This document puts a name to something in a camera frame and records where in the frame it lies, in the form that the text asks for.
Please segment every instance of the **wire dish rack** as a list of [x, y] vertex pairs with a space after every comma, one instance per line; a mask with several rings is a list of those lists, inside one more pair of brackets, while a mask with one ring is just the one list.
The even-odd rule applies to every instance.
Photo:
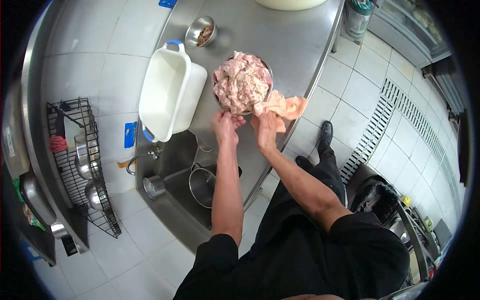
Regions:
[[88, 170], [92, 174], [95, 182], [95, 188], [100, 200], [102, 210], [95, 210], [90, 207], [88, 198], [85, 194], [85, 186], [89, 180], [80, 177], [75, 167], [76, 151], [69, 151], [68, 148], [59, 152], [53, 152], [55, 163], [60, 173], [61, 180], [72, 201], [76, 211], [85, 217], [95, 226], [99, 227], [109, 235], [118, 238], [121, 229], [115, 218], [112, 205], [108, 198], [107, 187], [103, 177], [102, 166], [100, 163], [100, 145], [98, 142], [98, 127], [92, 113], [92, 107], [88, 98], [78, 98], [58, 103], [47, 103], [48, 130], [50, 136], [57, 135], [57, 124], [62, 118], [76, 123], [81, 129], [87, 144]]

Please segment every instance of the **hand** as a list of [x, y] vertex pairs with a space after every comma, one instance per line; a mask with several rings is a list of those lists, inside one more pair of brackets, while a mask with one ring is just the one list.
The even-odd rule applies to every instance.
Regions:
[[277, 150], [275, 113], [269, 111], [263, 113], [260, 117], [253, 116], [251, 124], [255, 129], [255, 136], [257, 137], [257, 145], [260, 152], [265, 156], [272, 150]]
[[242, 116], [232, 115], [229, 111], [220, 110], [213, 116], [210, 124], [212, 124], [213, 131], [216, 135], [218, 147], [222, 146], [237, 146], [239, 136], [235, 130], [241, 125], [245, 124], [245, 119]]

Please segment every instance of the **sink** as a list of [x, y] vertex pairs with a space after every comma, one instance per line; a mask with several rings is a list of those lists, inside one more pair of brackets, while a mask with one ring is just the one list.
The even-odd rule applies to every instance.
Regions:
[[[137, 158], [136, 189], [163, 224], [192, 252], [210, 239], [212, 210], [198, 204], [190, 192], [189, 176], [194, 165], [208, 166], [216, 163], [218, 152], [198, 145], [196, 136], [190, 131], [172, 135], [166, 142], [151, 143], [140, 132], [137, 136], [136, 154], [146, 154], [159, 148], [160, 155]], [[152, 200], [148, 197], [143, 178], [160, 175], [166, 193]]]

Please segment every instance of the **black pants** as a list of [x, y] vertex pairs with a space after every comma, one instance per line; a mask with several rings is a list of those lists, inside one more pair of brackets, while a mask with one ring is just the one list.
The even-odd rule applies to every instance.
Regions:
[[[340, 176], [340, 170], [336, 166], [335, 153], [329, 145], [325, 144], [320, 144], [317, 150], [320, 162], [308, 170], [308, 173], [329, 187], [345, 206], [345, 187]], [[280, 181], [272, 196], [271, 204], [275, 205], [276, 201], [284, 199], [285, 194], [288, 194], [288, 191]]]
[[[308, 173], [329, 187], [340, 199], [340, 202], [345, 205], [345, 188], [340, 170], [336, 166], [334, 151], [330, 146], [320, 144], [318, 156], [320, 163], [308, 170]], [[280, 231], [284, 220], [295, 215], [304, 215], [310, 219], [280, 181], [260, 223], [255, 244], [251, 249], [252, 255], [255, 256], [258, 251], [261, 251], [262, 247]]]

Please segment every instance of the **blue handle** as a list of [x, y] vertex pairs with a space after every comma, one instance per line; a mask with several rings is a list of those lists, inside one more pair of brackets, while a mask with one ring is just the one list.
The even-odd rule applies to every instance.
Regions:
[[179, 40], [177, 39], [169, 39], [165, 44], [167, 45], [170, 45], [170, 44], [176, 44], [176, 45], [180, 45], [182, 42], [180, 42]]
[[150, 136], [147, 129], [144, 129], [144, 136], [145, 136], [145, 138], [147, 138], [147, 140], [149, 140], [150, 142], [153, 143], [153, 137]]

